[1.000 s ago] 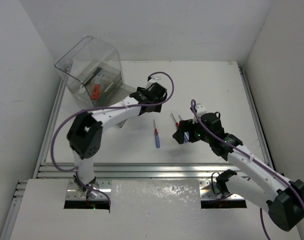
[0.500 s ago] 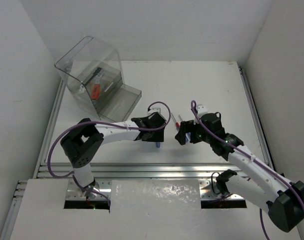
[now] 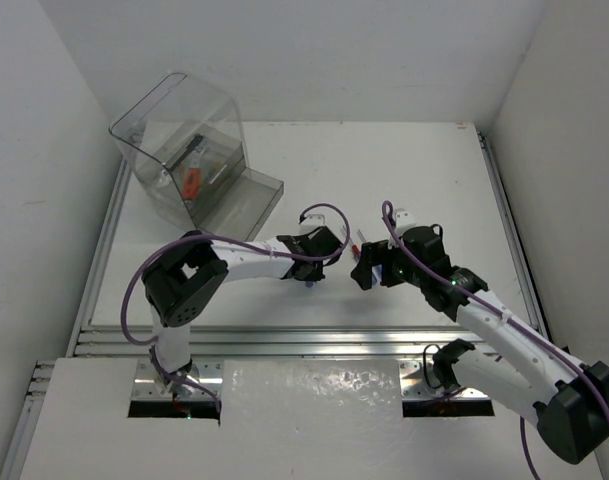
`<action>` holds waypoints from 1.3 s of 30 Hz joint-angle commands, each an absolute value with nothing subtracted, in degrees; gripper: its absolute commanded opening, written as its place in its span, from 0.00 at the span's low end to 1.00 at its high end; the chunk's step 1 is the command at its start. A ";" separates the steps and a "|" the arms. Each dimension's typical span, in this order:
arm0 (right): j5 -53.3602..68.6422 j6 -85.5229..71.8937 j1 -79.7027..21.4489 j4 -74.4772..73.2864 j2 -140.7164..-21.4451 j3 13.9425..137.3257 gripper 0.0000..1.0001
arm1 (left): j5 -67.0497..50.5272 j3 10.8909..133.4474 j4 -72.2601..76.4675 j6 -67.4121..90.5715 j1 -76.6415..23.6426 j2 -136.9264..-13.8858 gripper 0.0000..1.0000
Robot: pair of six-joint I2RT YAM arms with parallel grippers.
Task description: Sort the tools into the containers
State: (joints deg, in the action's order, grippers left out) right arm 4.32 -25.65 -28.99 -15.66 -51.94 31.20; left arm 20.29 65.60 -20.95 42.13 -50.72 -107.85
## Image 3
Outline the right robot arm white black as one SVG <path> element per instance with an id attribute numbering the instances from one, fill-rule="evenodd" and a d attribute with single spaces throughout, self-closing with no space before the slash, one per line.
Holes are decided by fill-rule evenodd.
<path id="1" fill-rule="evenodd" d="M 413 226 L 396 239 L 363 244 L 351 273 L 361 289 L 371 289 L 374 268 L 383 286 L 415 286 L 434 310 L 495 350 L 489 358 L 463 339 L 441 347 L 432 357 L 440 389 L 485 393 L 533 425 L 572 465 L 609 438 L 609 366 L 586 364 L 520 320 L 484 280 L 451 262 L 441 231 Z"/>

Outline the black handled adjustable wrench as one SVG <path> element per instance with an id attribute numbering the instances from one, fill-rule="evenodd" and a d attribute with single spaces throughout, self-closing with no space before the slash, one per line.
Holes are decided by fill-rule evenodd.
<path id="1" fill-rule="evenodd" d="M 177 168 L 181 163 L 185 161 L 187 157 L 193 154 L 201 155 L 206 147 L 205 137 L 201 134 L 196 134 L 180 152 L 180 154 L 173 160 L 169 168 Z"/>

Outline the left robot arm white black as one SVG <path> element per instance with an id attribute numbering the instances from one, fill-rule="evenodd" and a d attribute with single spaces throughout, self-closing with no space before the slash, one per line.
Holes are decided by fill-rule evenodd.
<path id="1" fill-rule="evenodd" d="M 199 231 L 183 236 L 193 237 L 198 240 L 164 252 L 142 275 L 157 336 L 151 357 L 168 374 L 190 370 L 190 324 L 222 285 L 260 278 L 315 283 L 343 249 L 327 226 L 250 243 L 212 239 Z"/>

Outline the clear plastic drawer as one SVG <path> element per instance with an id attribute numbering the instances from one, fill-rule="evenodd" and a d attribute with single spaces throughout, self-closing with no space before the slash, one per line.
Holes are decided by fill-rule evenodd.
<path id="1" fill-rule="evenodd" d="M 284 182 L 245 168 L 224 182 L 204 203 L 204 214 L 194 217 L 198 230 L 242 241 L 255 239 L 284 193 Z"/>

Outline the red handled adjustable wrench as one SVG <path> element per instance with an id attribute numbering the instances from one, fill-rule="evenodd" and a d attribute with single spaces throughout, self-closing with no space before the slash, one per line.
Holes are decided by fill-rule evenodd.
<path id="1" fill-rule="evenodd" d="M 193 154 L 187 161 L 181 196 L 184 200 L 194 200 L 201 185 L 201 156 Z"/>

